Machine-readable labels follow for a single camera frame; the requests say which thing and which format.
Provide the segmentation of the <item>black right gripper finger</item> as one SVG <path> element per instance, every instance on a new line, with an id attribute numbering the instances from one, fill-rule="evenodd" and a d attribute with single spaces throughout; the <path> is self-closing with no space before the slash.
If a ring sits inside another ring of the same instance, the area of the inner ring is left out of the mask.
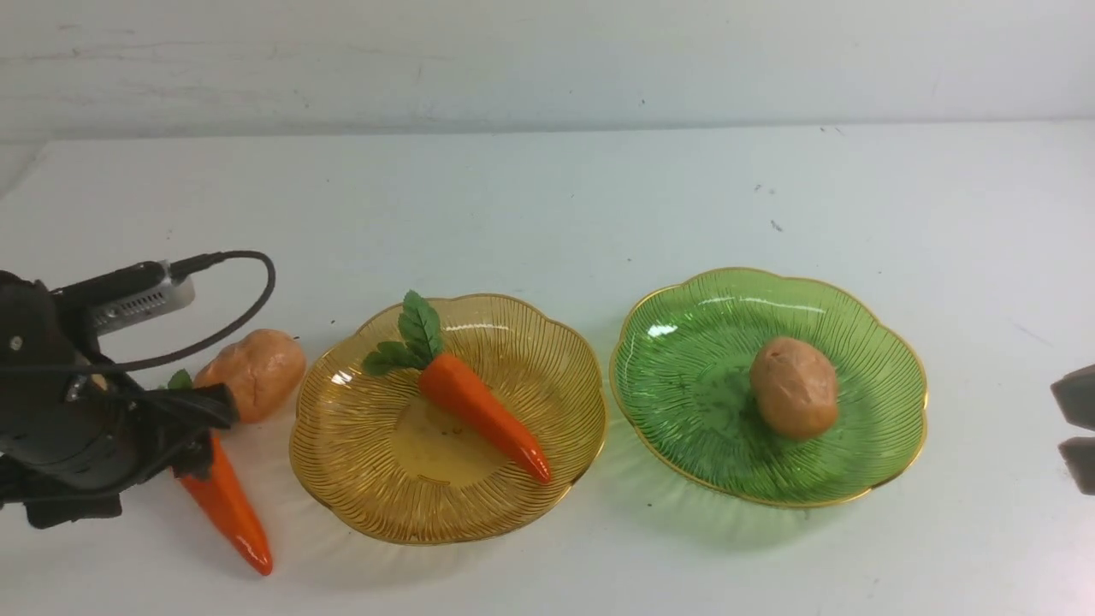
<path id="1" fill-rule="evenodd" d="M 1071 371 L 1051 385 L 1057 408 L 1068 425 L 1094 432 L 1094 373 L 1095 365 Z"/>
<path id="2" fill-rule="evenodd" d="M 1057 446 L 1080 493 L 1095 495 L 1095 438 L 1073 437 Z"/>

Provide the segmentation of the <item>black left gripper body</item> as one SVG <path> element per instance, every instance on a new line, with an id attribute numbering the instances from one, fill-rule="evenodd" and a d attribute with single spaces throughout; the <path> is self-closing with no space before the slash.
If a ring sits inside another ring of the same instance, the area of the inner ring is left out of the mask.
<path id="1" fill-rule="evenodd" d="M 122 515 L 139 453 L 83 309 L 3 272 L 3 505 L 46 530 Z"/>

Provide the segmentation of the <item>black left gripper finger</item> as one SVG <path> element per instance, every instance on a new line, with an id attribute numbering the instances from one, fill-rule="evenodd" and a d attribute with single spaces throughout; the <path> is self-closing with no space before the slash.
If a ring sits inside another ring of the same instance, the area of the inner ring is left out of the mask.
<path id="1" fill-rule="evenodd" d="M 214 435 L 212 432 L 196 432 L 161 438 L 142 460 L 141 480 L 149 481 L 169 470 L 175 478 L 207 481 L 214 466 Z"/>
<path id="2" fill-rule="evenodd" d="M 200 388 L 139 391 L 128 398 L 168 412 L 184 425 L 224 430 L 240 421 L 234 395 L 223 383 Z"/>

